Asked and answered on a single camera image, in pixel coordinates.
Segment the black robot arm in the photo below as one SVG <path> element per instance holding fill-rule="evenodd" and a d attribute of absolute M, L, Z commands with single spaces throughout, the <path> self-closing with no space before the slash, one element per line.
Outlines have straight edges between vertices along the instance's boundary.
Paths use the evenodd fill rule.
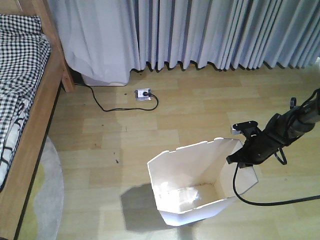
<path fill-rule="evenodd" d="M 274 155 L 286 165 L 283 148 L 310 132 L 320 120 L 320 90 L 316 89 L 302 105 L 296 103 L 296 98 L 291 98 L 290 110 L 276 113 L 264 130 L 260 130 L 254 120 L 233 124 L 231 133 L 243 134 L 246 140 L 242 148 L 226 157 L 227 163 L 238 163 L 240 168 L 251 167 Z"/>

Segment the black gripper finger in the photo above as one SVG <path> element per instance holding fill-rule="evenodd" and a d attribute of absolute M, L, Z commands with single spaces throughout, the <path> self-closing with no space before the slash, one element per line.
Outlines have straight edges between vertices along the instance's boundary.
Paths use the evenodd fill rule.
<path fill-rule="evenodd" d="M 243 149 L 240 148 L 239 150 L 237 150 L 236 152 L 232 153 L 231 155 L 228 155 L 226 157 L 226 161 L 227 161 L 228 164 L 232 164 L 232 163 L 243 164 L 244 163 Z"/>

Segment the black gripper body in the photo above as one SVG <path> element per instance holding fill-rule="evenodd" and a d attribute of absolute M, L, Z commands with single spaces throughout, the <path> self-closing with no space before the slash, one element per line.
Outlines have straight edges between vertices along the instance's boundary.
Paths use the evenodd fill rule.
<path fill-rule="evenodd" d="M 238 151 L 239 167 L 246 168 L 253 165 L 259 165 L 268 159 L 271 155 L 285 165 L 285 155 L 282 150 L 283 144 L 275 139 L 261 133 L 244 143 L 244 146 Z"/>

